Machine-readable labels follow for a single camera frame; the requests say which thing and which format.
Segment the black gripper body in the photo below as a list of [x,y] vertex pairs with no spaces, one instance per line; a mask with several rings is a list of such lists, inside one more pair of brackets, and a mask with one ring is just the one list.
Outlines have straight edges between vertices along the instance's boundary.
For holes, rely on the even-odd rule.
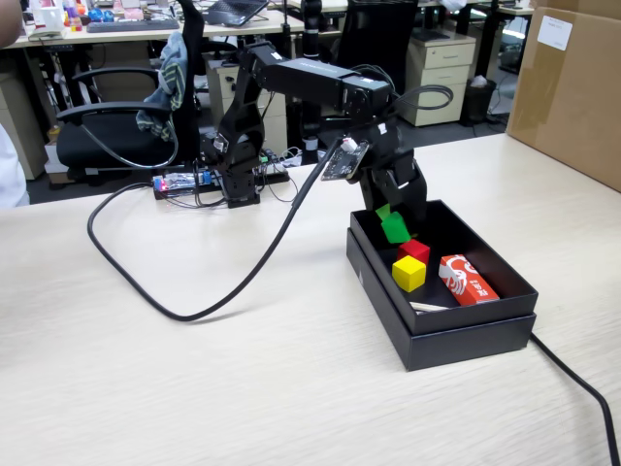
[[390,175],[397,187],[403,187],[413,177],[413,149],[404,146],[395,121],[353,127],[347,135],[356,143],[368,144],[357,168],[346,178],[349,183],[359,183],[368,174],[375,185],[380,185],[380,179]]

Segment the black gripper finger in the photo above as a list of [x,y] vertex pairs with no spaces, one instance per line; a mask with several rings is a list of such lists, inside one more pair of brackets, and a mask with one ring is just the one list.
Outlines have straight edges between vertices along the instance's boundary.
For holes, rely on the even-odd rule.
[[380,220],[385,220],[391,214],[390,205],[380,192],[370,170],[364,170],[361,178],[361,191],[368,212],[373,212]]
[[427,184],[413,156],[405,156],[396,162],[396,182],[399,187],[397,211],[408,226],[420,226],[426,218]]

